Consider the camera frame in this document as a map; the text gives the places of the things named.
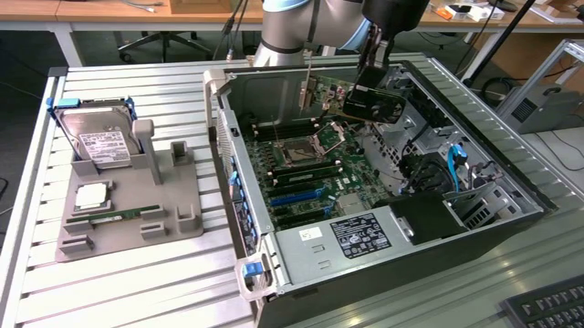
metal table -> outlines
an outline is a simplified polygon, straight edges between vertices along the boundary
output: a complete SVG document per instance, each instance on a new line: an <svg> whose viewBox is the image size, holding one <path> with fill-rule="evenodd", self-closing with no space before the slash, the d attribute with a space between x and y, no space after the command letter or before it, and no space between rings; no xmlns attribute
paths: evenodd
<svg viewBox="0 0 584 328"><path fill-rule="evenodd" d="M313 60L318 64L356 59ZM497 305L505 297L584 271L583 193L533 147L501 129L492 111L436 60L420 54L393 59L414 62L560 211L479 260L293 327L505 327ZM203 115L202 73L227 65L247 63L71 68L66 77L50 77L44 99L131 95L138 116L154 120L154 147L187 141L203 192L206 233L71 263L54 262L72 151L43 105L0 257L2 327L254 326L235 285Z"/></svg>

warning label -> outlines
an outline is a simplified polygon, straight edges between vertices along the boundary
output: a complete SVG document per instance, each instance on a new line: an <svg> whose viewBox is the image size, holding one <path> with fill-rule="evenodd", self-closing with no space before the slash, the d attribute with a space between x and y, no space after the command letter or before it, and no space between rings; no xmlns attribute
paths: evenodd
<svg viewBox="0 0 584 328"><path fill-rule="evenodd" d="M91 160L96 163L112 163L130 160L128 147L122 131L88 133L79 135Z"/></svg>
<svg viewBox="0 0 584 328"><path fill-rule="evenodd" d="M392 246L373 213L330 224L346 258L357 258Z"/></svg>

keyboard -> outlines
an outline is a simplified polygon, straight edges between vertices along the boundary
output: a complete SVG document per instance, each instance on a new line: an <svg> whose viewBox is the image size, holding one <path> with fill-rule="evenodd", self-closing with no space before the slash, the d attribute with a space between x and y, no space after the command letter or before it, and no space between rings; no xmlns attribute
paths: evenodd
<svg viewBox="0 0 584 328"><path fill-rule="evenodd" d="M584 328L584 275L501 302L517 328Z"/></svg>

